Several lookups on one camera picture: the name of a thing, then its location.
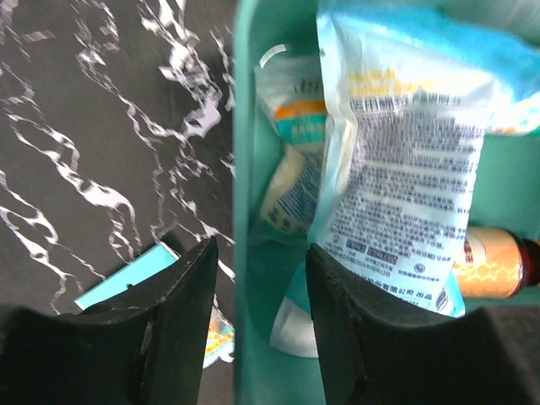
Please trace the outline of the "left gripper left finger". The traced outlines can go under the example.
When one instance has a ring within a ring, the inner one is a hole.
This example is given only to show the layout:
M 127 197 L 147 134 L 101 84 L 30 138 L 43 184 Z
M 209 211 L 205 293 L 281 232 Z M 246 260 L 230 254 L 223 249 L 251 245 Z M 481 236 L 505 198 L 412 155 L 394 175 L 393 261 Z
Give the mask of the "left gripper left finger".
M 206 239 L 77 315 L 3 305 L 2 403 L 196 403 L 218 255 Z

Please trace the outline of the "brown glass medicine bottle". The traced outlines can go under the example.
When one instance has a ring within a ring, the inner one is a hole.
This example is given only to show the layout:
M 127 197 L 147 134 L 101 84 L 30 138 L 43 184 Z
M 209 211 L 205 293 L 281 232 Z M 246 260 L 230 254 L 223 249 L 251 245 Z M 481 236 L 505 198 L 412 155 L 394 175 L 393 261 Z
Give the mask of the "brown glass medicine bottle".
M 470 226 L 453 273 L 466 298 L 510 298 L 539 285 L 539 241 L 506 229 Z

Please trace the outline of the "white plastic medicine bottle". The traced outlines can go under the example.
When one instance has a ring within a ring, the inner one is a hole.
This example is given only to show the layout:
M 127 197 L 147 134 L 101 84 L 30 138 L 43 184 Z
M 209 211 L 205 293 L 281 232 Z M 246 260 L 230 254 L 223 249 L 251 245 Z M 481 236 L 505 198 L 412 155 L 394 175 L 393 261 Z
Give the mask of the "white plastic medicine bottle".
M 269 344 L 295 357 L 318 358 L 304 263 L 289 282 L 273 322 Z

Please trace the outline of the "green medicine kit box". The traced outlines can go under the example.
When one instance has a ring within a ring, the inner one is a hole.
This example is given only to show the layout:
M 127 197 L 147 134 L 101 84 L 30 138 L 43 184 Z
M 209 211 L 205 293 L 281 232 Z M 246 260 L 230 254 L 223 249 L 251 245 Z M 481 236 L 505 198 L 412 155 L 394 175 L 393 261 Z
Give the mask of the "green medicine kit box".
M 235 19 L 236 107 L 234 237 L 237 338 L 235 400 L 239 404 L 323 404 L 319 364 L 269 345 L 278 307 L 303 246 L 255 247 L 251 223 L 282 149 L 256 103 L 254 67 L 271 47 L 316 42 L 314 1 L 242 1 Z M 479 166 L 472 221 L 539 236 L 539 140 L 490 136 Z

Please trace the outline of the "rubber gloves clear package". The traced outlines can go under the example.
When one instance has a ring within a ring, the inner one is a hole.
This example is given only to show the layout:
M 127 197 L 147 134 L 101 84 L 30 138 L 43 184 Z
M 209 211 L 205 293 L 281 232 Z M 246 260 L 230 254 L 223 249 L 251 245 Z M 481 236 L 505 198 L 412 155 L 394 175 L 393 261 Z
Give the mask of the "rubber gloves clear package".
M 261 240 L 303 241 L 313 221 L 321 179 L 327 108 L 319 53 L 280 44 L 255 67 L 258 104 L 283 145 L 253 233 Z

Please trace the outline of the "blue mask package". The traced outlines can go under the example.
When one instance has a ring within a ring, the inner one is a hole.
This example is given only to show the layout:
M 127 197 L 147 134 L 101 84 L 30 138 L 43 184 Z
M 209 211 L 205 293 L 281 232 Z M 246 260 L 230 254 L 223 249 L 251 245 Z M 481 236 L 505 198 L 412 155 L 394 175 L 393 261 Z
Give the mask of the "blue mask package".
M 538 51 L 406 5 L 329 3 L 316 28 L 329 123 L 310 241 L 402 300 L 463 315 L 451 267 L 484 136 L 531 122 Z

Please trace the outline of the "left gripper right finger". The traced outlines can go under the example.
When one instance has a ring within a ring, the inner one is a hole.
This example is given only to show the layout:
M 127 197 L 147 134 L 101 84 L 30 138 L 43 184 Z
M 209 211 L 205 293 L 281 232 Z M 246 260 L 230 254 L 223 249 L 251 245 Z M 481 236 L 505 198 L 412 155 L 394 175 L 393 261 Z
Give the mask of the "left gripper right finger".
M 451 318 L 376 287 L 318 245 L 305 268 L 327 403 L 538 403 L 537 305 Z

